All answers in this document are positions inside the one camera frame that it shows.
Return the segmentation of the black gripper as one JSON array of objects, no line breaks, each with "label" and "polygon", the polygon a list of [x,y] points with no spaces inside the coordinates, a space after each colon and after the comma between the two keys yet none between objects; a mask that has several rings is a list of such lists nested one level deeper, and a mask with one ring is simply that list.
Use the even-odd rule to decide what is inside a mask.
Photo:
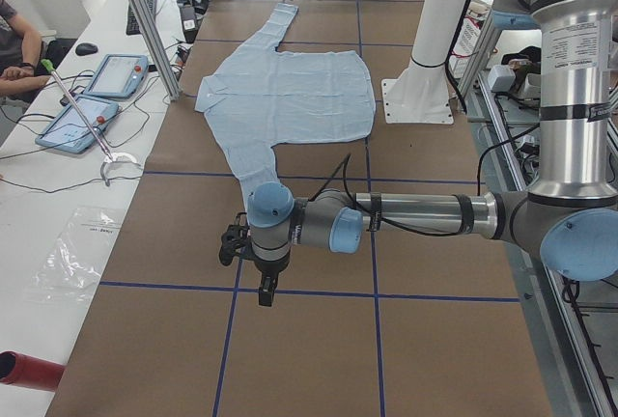
[{"label": "black gripper", "polygon": [[262,274],[260,288],[258,291],[260,306],[271,306],[273,304],[273,288],[277,286],[279,274],[287,268],[288,264],[288,256],[284,256],[274,261],[257,259],[254,262],[254,265]]}]

